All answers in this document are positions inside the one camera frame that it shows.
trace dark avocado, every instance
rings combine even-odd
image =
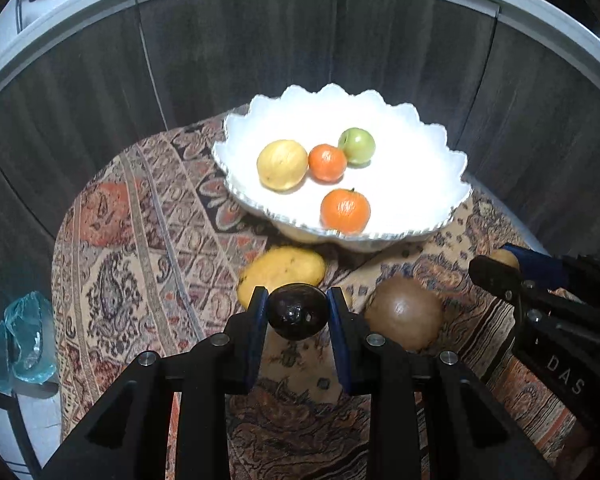
[[[285,339],[300,341],[320,332],[329,320],[329,300],[307,283],[289,283],[267,298],[266,314],[273,330]]]

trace dark wood panel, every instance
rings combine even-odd
[[[600,91],[499,23],[458,148],[552,253],[600,256]]]
[[[329,81],[333,0],[150,0],[140,4],[170,128]]]
[[[444,0],[346,0],[334,82],[415,105],[455,145],[480,84],[494,18]]]
[[[0,172],[0,320],[11,301],[32,290],[51,298],[54,239],[22,205]]]
[[[55,234],[87,181],[164,129],[136,9],[105,18],[27,66],[0,93],[0,167]]]

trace white bowl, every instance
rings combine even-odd
[[[368,166],[348,167],[336,184],[318,183],[308,172],[292,192],[278,193],[260,183],[256,160],[270,142],[296,140],[309,153],[318,144],[337,146],[340,134],[353,126],[376,141]],[[245,116],[225,118],[224,131],[225,142],[216,142],[212,154],[226,173],[229,193],[302,243],[332,241],[373,252],[398,240],[423,240],[449,224],[471,194],[471,186],[461,180],[466,154],[446,146],[445,127],[424,124],[413,105],[390,106],[374,90],[350,95],[329,84],[316,93],[289,86],[277,99],[256,95]],[[371,218],[360,234],[320,225],[320,203],[339,187],[355,188],[369,200]]]

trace kiwi fruit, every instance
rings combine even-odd
[[[373,332],[415,352],[438,337],[443,320],[442,301],[413,278],[394,276],[376,286],[366,306],[365,319]]]

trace orange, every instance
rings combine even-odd
[[[328,144],[318,144],[309,153],[309,169],[317,180],[336,182],[347,167],[342,150]]]
[[[353,189],[334,189],[320,204],[322,225],[347,235],[361,232],[370,216],[369,201]]]

